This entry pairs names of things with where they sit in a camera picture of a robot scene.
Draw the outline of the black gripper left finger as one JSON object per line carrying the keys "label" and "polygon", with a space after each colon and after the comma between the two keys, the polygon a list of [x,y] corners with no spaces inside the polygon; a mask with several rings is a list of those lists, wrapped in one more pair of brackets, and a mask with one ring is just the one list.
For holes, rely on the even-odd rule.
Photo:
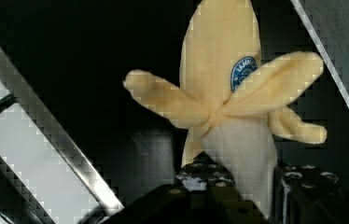
{"label": "black gripper left finger", "polygon": [[227,168],[206,153],[102,224],[269,224],[235,188]]}

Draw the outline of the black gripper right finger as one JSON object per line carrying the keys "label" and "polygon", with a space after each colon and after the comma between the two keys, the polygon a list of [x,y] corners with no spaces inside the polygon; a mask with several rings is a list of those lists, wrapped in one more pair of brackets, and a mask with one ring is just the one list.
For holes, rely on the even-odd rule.
{"label": "black gripper right finger", "polygon": [[274,169],[275,224],[349,224],[349,187],[316,165],[279,163]]}

